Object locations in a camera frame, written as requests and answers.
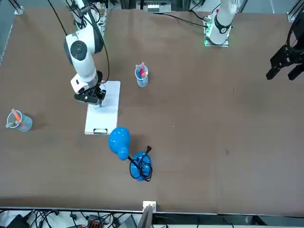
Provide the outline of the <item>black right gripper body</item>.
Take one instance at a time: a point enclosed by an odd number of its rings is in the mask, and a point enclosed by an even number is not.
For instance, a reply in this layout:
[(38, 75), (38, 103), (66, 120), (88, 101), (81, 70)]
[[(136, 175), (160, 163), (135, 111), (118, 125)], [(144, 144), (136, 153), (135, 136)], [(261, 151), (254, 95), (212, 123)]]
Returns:
[(87, 95), (100, 95), (101, 89), (100, 84), (103, 79), (103, 74), (101, 71), (92, 71), (85, 76), (85, 81), (88, 85), (88, 89), (86, 90)]

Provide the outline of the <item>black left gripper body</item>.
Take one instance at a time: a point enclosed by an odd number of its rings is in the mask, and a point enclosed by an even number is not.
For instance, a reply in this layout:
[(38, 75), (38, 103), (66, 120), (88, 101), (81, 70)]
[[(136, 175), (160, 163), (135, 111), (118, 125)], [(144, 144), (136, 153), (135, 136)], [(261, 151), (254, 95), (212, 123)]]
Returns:
[(304, 16), (298, 15), (292, 23), (286, 40), (289, 65), (304, 61)]

